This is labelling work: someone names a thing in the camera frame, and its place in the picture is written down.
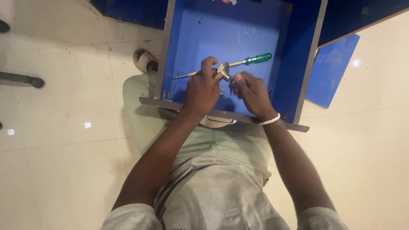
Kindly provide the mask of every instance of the metal handle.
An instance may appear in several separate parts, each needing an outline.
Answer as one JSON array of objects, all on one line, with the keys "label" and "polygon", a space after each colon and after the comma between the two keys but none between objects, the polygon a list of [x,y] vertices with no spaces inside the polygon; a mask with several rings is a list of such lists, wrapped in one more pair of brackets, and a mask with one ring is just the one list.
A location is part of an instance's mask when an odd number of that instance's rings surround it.
[{"label": "metal handle", "polygon": [[216,120],[212,120],[212,119],[207,118],[207,115],[206,115],[206,116],[204,116],[204,118],[205,118],[206,120],[208,120],[208,121],[211,121],[211,122],[218,122],[218,123],[222,123],[222,124],[234,124],[234,123],[236,123],[236,122],[237,122],[236,120],[232,120],[231,122],[221,122],[221,121],[216,121]]}]

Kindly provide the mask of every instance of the right hand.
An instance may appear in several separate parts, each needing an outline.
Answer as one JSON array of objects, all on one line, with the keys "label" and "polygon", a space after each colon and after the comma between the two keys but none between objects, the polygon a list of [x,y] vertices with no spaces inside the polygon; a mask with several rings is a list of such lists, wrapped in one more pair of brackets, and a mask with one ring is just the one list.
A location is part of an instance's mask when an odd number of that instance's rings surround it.
[{"label": "right hand", "polygon": [[278,114],[273,109],[264,80],[247,72],[234,75],[236,88],[234,94],[244,100],[250,113],[256,115],[261,122],[274,119]]}]

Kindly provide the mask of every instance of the yellow screwdriver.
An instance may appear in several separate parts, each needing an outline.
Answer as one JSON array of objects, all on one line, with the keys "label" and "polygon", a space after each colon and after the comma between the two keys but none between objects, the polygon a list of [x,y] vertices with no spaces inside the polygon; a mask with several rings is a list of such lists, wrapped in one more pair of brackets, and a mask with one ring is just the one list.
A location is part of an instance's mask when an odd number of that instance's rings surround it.
[{"label": "yellow screwdriver", "polygon": [[[231,64],[229,64],[229,67],[236,66],[236,65],[241,65],[241,64],[250,65],[251,63],[260,63],[260,62],[270,60],[271,57],[272,57],[271,53],[261,54],[261,55],[257,55],[257,56],[252,57],[252,58],[246,58],[244,61],[238,61],[238,62],[235,62],[235,63],[231,63]],[[180,77],[175,77],[173,79],[190,77],[190,76],[195,75],[196,73],[197,72],[186,74],[186,75],[183,75],[183,76],[180,76]]]}]

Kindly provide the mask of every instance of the person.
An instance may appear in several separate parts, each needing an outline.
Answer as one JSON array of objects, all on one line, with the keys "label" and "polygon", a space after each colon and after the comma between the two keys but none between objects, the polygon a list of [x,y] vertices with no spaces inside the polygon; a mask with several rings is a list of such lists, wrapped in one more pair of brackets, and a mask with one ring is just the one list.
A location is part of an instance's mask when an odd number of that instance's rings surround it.
[{"label": "person", "polygon": [[[201,70],[188,80],[182,109],[175,113],[139,103],[139,97],[153,96],[157,60],[144,50],[135,56],[146,72],[125,81],[123,96],[142,157],[103,230],[288,230],[263,193],[272,153],[294,202],[298,229],[347,229],[313,164],[280,119],[263,126],[198,125],[220,97],[222,76],[212,78],[218,59],[202,61]],[[262,79],[242,72],[234,80],[234,94],[261,122],[278,116]]]}]

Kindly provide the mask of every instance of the slipper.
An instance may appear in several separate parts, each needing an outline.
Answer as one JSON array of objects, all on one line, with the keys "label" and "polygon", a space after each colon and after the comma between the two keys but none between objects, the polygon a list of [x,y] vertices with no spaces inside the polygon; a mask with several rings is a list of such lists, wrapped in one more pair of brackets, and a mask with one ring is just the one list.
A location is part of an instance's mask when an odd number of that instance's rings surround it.
[{"label": "slipper", "polygon": [[137,49],[133,53],[133,63],[135,64],[136,68],[138,68],[142,73],[148,71],[146,69],[146,66],[150,61],[156,61],[159,63],[155,56],[153,56],[145,49]]}]

